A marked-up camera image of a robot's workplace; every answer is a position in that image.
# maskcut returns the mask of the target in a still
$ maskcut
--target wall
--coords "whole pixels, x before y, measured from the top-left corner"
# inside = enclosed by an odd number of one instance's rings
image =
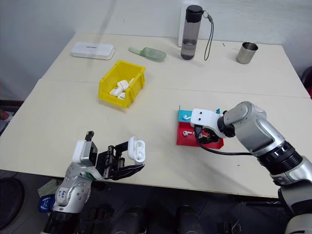
[[[182,0],[0,0],[1,98],[25,99],[75,32],[177,38]],[[283,44],[312,65],[311,0],[201,0],[216,40]],[[209,24],[202,22],[200,38]]]

